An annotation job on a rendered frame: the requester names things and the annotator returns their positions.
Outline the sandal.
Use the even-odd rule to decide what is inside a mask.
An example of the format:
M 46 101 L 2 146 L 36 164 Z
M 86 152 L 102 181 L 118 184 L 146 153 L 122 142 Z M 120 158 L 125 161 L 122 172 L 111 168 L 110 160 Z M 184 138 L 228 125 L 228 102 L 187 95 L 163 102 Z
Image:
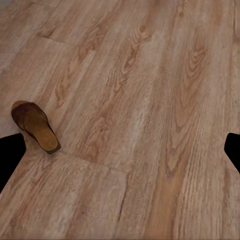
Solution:
M 19 128 L 32 136 L 47 154 L 54 155 L 62 148 L 46 113 L 36 103 L 27 100 L 15 102 L 11 116 Z

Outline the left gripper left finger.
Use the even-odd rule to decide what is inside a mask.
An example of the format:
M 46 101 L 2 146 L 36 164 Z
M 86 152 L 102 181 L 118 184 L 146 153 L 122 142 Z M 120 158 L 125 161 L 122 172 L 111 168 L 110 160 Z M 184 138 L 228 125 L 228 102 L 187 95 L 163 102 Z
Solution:
M 21 133 L 0 138 L 0 193 L 26 152 Z

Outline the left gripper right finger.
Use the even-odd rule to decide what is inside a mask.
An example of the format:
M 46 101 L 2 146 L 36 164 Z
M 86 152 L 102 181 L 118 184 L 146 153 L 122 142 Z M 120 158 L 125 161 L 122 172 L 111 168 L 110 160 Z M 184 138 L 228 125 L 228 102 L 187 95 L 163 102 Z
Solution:
M 227 135 L 224 151 L 240 172 L 240 135 L 236 133 L 229 133 Z

